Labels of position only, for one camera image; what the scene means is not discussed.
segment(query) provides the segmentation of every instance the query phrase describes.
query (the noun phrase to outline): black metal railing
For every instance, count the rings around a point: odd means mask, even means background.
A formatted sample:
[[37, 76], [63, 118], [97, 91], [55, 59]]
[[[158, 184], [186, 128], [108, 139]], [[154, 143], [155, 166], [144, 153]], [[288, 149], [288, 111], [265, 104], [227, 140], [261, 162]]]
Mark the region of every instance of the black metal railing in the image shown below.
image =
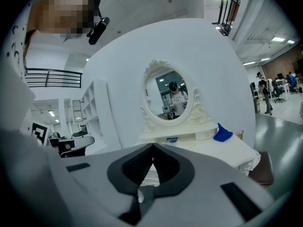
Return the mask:
[[29, 87], [81, 88], [82, 73], [69, 70], [28, 68], [25, 77]]
[[212, 24], [220, 27], [219, 31], [224, 36], [228, 36], [232, 29], [232, 22], [236, 18], [241, 1], [240, 0], [225, 0], [225, 1], [226, 2], [225, 2], [225, 8], [224, 8], [224, 0], [221, 0], [218, 22], [214, 22]]

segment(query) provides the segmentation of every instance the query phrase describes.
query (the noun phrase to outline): vanity tabletop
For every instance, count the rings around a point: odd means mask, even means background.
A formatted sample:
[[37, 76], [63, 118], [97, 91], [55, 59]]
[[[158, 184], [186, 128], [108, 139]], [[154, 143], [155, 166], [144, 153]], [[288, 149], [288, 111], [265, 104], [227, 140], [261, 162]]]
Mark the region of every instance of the vanity tabletop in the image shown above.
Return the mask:
[[[135, 145], [144, 143], [148, 143], [148, 141], [139, 140]], [[257, 152], [235, 134], [225, 142], [219, 142], [214, 139], [196, 140], [194, 136], [178, 138], [176, 147], [215, 157], [232, 167], [238, 167], [258, 157]]]

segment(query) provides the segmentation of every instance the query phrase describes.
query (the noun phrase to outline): brown stool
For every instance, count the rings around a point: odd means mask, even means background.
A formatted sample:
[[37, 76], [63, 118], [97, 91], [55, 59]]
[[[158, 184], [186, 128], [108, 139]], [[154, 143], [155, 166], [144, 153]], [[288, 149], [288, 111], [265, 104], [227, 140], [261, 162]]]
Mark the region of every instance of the brown stool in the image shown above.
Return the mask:
[[270, 155], [267, 151], [261, 151], [259, 153], [261, 155], [260, 162], [249, 172], [248, 176], [264, 188], [268, 188], [274, 183], [274, 172]]

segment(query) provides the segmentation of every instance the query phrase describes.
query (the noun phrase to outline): blue shirt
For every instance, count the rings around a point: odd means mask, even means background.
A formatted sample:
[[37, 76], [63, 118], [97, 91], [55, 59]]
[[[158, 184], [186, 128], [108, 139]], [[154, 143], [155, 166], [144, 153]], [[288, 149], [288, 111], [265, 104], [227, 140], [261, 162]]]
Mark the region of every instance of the blue shirt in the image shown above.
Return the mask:
[[295, 84], [295, 77], [292, 76], [292, 75], [289, 75], [289, 77], [290, 77], [290, 79], [291, 79], [291, 81], [292, 81], [292, 85], [294, 86], [294, 84]]

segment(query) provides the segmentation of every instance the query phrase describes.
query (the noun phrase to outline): gray floor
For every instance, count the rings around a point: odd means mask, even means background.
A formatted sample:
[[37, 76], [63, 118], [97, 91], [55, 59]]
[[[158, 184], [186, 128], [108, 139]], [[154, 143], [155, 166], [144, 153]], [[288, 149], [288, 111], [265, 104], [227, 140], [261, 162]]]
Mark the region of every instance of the gray floor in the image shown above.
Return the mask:
[[275, 182], [269, 192], [277, 199], [292, 190], [303, 166], [303, 126], [256, 114], [255, 150], [268, 151]]

